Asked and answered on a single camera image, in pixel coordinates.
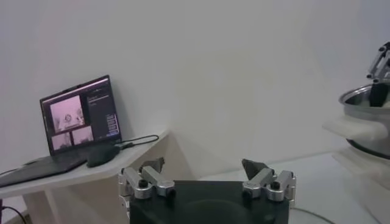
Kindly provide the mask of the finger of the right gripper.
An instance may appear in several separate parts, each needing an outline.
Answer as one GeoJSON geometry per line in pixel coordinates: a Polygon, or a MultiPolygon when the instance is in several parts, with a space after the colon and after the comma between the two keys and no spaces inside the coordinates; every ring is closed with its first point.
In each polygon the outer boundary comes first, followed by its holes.
{"type": "Polygon", "coordinates": [[[389,42],[378,48],[373,62],[369,66],[368,79],[372,80],[369,94],[369,105],[371,107],[382,107],[389,93],[389,42]]]}

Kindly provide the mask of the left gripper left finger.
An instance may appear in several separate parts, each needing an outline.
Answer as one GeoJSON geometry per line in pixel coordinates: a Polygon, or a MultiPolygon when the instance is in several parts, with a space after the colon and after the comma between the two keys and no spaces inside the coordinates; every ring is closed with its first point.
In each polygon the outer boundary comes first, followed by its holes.
{"type": "Polygon", "coordinates": [[[175,182],[161,174],[164,164],[164,157],[159,157],[143,162],[138,170],[133,167],[121,169],[118,174],[119,196],[125,200],[130,197],[146,200],[153,193],[164,198],[175,197],[175,182]]]}

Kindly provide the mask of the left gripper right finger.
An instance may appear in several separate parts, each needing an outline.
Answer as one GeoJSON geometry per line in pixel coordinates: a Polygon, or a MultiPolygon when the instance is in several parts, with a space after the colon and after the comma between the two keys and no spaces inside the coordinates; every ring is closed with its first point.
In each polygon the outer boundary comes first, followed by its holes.
{"type": "Polygon", "coordinates": [[[249,159],[242,159],[241,164],[248,178],[242,183],[242,193],[246,200],[264,196],[274,202],[295,202],[297,180],[293,172],[283,170],[276,173],[265,163],[249,159]]]}

